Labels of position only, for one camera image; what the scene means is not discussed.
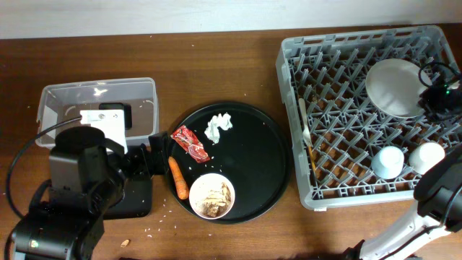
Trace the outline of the red snack wrapper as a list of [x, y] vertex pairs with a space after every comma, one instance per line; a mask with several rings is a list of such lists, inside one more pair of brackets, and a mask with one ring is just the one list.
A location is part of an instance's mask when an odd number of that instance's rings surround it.
[[185, 125], [176, 129], [170, 137], [175, 140], [197, 163], [205, 163], [210, 160], [203, 144]]

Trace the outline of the grey plate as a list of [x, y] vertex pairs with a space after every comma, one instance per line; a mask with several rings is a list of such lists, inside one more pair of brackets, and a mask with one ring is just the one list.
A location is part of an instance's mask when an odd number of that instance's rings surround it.
[[375, 107], [397, 118], [414, 118], [424, 114], [420, 95], [431, 79], [410, 61], [390, 58], [374, 64], [367, 73], [365, 88]]

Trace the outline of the orange carrot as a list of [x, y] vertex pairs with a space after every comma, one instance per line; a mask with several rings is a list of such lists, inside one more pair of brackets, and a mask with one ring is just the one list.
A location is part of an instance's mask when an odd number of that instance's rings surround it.
[[168, 164], [175, 183], [176, 193], [179, 199], [187, 199], [189, 197], [189, 188], [180, 170], [180, 167], [174, 157], [168, 158]]

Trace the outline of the white cup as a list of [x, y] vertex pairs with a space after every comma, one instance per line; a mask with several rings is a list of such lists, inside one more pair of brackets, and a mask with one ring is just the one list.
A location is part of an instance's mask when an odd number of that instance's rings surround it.
[[436, 142], [426, 142], [409, 155], [409, 165], [421, 175], [438, 164], [445, 157], [445, 150]]

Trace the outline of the white tissue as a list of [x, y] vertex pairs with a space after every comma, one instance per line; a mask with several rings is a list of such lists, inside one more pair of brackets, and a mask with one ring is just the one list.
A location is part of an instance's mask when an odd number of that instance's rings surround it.
[[219, 113], [217, 116], [213, 116], [207, 123], [207, 128], [204, 133], [208, 140], [212, 141], [214, 144], [218, 144], [220, 139], [219, 130], [227, 131], [231, 128], [231, 115], [229, 113], [225, 113], [224, 115]]

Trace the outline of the white bowl with food scraps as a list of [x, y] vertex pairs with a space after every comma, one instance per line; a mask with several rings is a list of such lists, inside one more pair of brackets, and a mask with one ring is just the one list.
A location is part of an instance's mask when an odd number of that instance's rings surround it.
[[218, 173], [207, 173], [191, 185], [189, 202], [192, 210], [206, 220], [218, 220], [227, 215], [235, 203], [232, 183]]

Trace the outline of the blue cup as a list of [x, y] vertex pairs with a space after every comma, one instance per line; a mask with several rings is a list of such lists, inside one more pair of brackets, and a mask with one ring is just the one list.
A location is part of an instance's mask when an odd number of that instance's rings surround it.
[[398, 177], [403, 166], [404, 154], [398, 147], [394, 146], [382, 148], [371, 161], [373, 173], [384, 179]]

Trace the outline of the white plastic fork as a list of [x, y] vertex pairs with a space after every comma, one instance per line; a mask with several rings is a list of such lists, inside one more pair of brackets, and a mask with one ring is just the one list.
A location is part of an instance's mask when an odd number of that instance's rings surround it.
[[300, 116], [302, 118], [302, 135], [303, 139], [308, 147], [312, 147], [312, 141], [311, 141], [311, 136], [310, 136], [310, 130], [308, 127], [308, 116], [307, 116], [307, 109], [306, 109], [306, 104], [305, 100], [303, 98], [298, 99], [298, 105], [300, 109]]

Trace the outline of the wooden chopstick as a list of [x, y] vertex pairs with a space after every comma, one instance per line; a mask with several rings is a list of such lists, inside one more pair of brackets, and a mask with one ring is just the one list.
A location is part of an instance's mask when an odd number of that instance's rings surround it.
[[309, 157], [310, 157], [310, 164], [311, 164], [311, 167], [312, 167], [312, 170], [313, 172], [315, 173], [316, 171], [316, 166], [315, 166], [315, 158], [313, 156], [313, 149], [310, 145], [308, 145], [308, 154], [309, 154]]

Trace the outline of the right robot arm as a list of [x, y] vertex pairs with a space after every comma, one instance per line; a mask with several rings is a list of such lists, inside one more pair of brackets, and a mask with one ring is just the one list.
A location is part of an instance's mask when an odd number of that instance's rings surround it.
[[[419, 68], [442, 66], [453, 78], [425, 84], [419, 104], [438, 123], [461, 115], [461, 73], [448, 64], [431, 61]], [[341, 259], [411, 259], [415, 251], [461, 230], [461, 145], [432, 166], [414, 189], [409, 211], [386, 231], [348, 248]]]

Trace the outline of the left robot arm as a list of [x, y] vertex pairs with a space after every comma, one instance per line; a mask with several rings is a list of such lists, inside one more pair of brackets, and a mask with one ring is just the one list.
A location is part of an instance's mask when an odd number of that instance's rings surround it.
[[62, 131], [49, 156], [51, 177], [12, 230], [5, 259], [91, 259], [104, 220], [152, 211], [152, 177], [167, 170], [167, 143], [162, 132], [125, 150], [90, 126]]

